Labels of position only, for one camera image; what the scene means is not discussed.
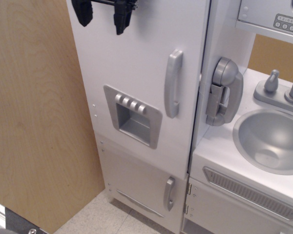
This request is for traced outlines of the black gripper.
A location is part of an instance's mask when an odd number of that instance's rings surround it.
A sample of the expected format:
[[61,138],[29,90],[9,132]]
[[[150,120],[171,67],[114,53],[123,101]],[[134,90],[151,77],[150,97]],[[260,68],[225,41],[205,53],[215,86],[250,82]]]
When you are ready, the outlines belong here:
[[129,26],[132,10],[138,8],[138,0],[72,0],[72,6],[79,23],[86,27],[93,19],[91,2],[114,6],[114,25],[116,34],[121,35]]

